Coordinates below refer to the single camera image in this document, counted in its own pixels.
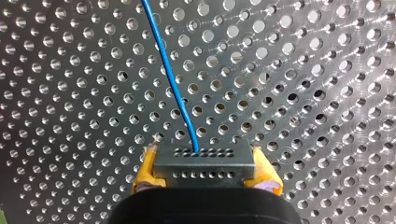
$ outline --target blue wire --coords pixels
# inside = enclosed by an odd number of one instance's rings
[[[184,121],[187,123],[187,129],[189,130],[190,138],[192,141],[192,148],[195,152],[199,152],[199,143],[198,138],[192,124],[189,112],[184,105],[184,102],[181,98],[180,91],[178,91],[178,87],[175,81],[175,76],[172,71],[172,66],[169,62],[168,55],[166,53],[165,46],[163,45],[163,38],[160,34],[160,29],[157,26],[157,23],[154,18],[154,14],[152,12],[152,8],[149,4],[149,0],[142,0],[143,7],[146,10],[146,14],[148,16],[148,22],[151,27],[152,33],[154,33],[155,40],[157,41],[158,48],[160,49],[161,58],[163,59],[163,66],[165,67],[166,76],[168,77],[169,84],[171,85],[172,91],[175,95],[176,102],[178,107],[180,108],[181,115],[183,116]]]

